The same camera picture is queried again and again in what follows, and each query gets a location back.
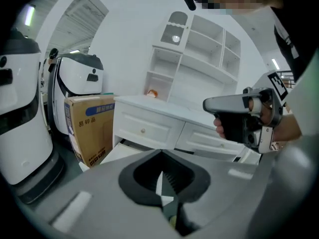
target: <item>white wall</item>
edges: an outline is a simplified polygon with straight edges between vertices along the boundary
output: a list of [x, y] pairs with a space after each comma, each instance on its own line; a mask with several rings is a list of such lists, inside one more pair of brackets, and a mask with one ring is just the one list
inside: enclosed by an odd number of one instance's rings
[[[40, 61], [45, 58], [45, 52], [50, 42], [51, 36], [66, 9], [74, 0], [58, 0], [50, 13], [47, 15], [37, 37], [36, 42], [39, 44], [41, 50]], [[108, 10], [116, 6], [119, 0], [100, 0]]]
[[[153, 37], [165, 16], [175, 10], [192, 13], [184, 0], [119, 0], [117, 7], [110, 10], [89, 51], [103, 63], [103, 92], [143, 93]], [[236, 92], [241, 93], [245, 87], [254, 85], [267, 69], [247, 33], [231, 16], [218, 15], [218, 10], [198, 6], [195, 13], [221, 25], [241, 40], [241, 72]]]

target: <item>white robot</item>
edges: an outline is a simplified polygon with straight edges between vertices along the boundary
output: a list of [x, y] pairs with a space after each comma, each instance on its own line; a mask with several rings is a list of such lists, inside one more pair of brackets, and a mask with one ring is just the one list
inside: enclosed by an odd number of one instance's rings
[[17, 30], [0, 53], [0, 170], [25, 203], [38, 198], [61, 173], [39, 98], [38, 44]]
[[55, 137], [68, 142], [64, 100], [67, 97], [100, 94], [103, 65], [96, 55], [62, 54], [50, 65], [49, 72], [49, 124]]

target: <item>gray floor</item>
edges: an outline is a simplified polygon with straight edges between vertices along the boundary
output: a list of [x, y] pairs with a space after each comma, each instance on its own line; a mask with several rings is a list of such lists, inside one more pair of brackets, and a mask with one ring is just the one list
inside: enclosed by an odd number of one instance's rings
[[53, 146], [59, 152], [60, 156], [63, 158], [65, 162], [64, 171], [60, 178], [53, 184], [53, 186], [48, 191], [46, 191], [32, 204], [27, 205], [33, 210], [56, 189], [62, 187], [63, 185], [65, 185], [66, 183], [68, 183], [69, 181], [73, 180], [75, 177], [83, 173], [79, 166], [79, 161], [77, 160], [73, 151], [68, 150], [67, 148], [55, 141], [53, 142]]

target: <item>ceiling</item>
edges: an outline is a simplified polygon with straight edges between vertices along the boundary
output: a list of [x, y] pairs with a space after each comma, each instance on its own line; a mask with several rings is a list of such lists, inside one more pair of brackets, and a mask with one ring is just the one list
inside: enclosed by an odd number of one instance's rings
[[27, 12], [27, 8], [24, 8], [19, 16], [17, 17], [17, 20], [14, 24], [14, 27], [16, 27], [20, 32], [23, 33], [23, 35], [28, 36], [28, 38], [35, 39], [37, 34], [40, 31], [40, 28], [46, 18], [46, 16], [49, 14], [53, 6], [56, 4], [58, 0], [32, 0], [30, 1], [29, 5], [35, 6], [35, 11], [32, 17], [32, 22], [30, 26], [24, 25], [24, 20]]
[[[28, 38], [35, 39], [47, 15], [58, 0], [32, 0], [29, 5], [35, 6], [31, 26], [24, 25], [27, 6], [19, 14], [14, 27]], [[87, 53], [91, 41], [108, 13], [100, 0], [74, 0], [51, 37], [46, 53], [57, 48], [59, 53], [79, 49]]]
[[60, 19], [47, 51], [56, 47], [61, 53], [80, 50], [86, 54], [108, 12], [100, 0], [74, 0]]

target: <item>white cabinet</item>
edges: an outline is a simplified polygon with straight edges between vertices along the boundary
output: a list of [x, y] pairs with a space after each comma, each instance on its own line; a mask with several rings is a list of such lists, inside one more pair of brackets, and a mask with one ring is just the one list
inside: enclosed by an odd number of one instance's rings
[[154, 149], [174, 149], [185, 122], [116, 102], [113, 134]]
[[146, 96], [115, 98], [113, 135], [153, 149], [238, 155], [244, 145], [219, 137], [214, 117]]
[[186, 123], [176, 144], [177, 149], [188, 151], [206, 150], [237, 155], [243, 149], [242, 144], [222, 139], [213, 129]]
[[153, 42], [144, 94], [202, 111], [205, 98], [235, 94], [240, 54], [240, 40], [220, 25], [173, 12]]

